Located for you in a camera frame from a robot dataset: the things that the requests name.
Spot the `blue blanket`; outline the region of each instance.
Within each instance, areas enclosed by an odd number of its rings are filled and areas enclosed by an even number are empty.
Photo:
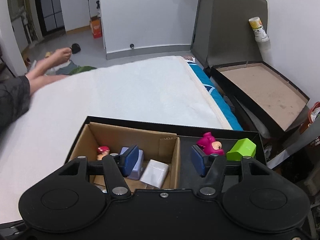
[[[214,84],[211,82],[211,80],[207,77],[207,75],[203,72],[203,70],[194,62],[187,60],[188,64],[194,71],[194,73],[197,75],[197,77],[200,79],[204,87],[207,89],[209,94],[212,96],[214,101],[217,103],[221,111],[223,112],[224,116],[228,120],[229,124],[231,125],[233,130],[240,130],[242,131],[242,127],[240,126],[238,120],[234,116],[234,114],[231,112],[230,107],[227,105],[227,103],[223,100],[222,96],[219,94],[217,89],[215,88]]]

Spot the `black box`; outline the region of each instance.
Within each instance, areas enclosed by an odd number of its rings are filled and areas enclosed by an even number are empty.
[[[211,132],[217,140],[222,143],[222,148],[225,153],[228,152],[234,144],[243,138],[250,139],[256,146],[255,158],[266,165],[266,159],[264,156],[263,146],[261,143],[261,138],[258,132],[250,131],[235,131],[235,130],[221,130],[212,128],[202,128],[202,127],[189,127],[171,124],[159,124],[159,123],[148,123],[148,122],[136,122],[127,121],[119,119],[109,119],[101,117],[88,116],[84,121],[73,145],[69,151],[66,162],[69,161],[70,156],[75,148],[75,145],[79,139],[86,124],[90,122],[108,124],[120,127],[127,127],[140,130],[158,131],[174,133],[180,138],[180,155],[181,155],[181,168],[180,168],[180,188],[194,188],[201,181],[201,178],[196,174],[196,170],[193,168],[191,163],[191,146],[196,144],[196,141],[202,137],[206,132]],[[226,168],[226,175],[238,175],[240,173],[240,162],[228,161]]]
[[[230,100],[236,98],[258,117],[272,137],[281,137],[309,101],[296,85],[263,61],[214,65],[210,75]]]

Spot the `black circular pad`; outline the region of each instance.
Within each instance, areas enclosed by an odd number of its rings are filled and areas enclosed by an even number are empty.
[[[264,188],[252,192],[250,201],[258,208],[275,210],[287,203],[287,197],[279,190]]]
[[[231,187],[223,196],[223,206],[245,228],[276,233],[301,226],[310,202],[296,185],[280,176],[265,175],[249,176]]]
[[[73,176],[57,176],[28,189],[19,200],[19,211],[30,227],[66,233],[88,226],[105,205],[104,193],[96,186]]]
[[[77,203],[79,196],[69,189],[54,189],[45,193],[41,198],[41,203],[54,210],[67,209]]]

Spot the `pink dinosaur toy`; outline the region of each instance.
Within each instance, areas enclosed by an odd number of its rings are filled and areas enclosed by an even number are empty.
[[[224,155],[221,142],[216,141],[211,132],[205,133],[203,137],[197,141],[197,145],[207,155],[210,155],[212,153]]]

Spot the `white bed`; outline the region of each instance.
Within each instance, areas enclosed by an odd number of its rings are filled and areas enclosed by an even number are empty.
[[[1,138],[0,223],[21,219],[21,194],[64,164],[88,115],[231,129],[181,57],[101,68],[48,85]]]

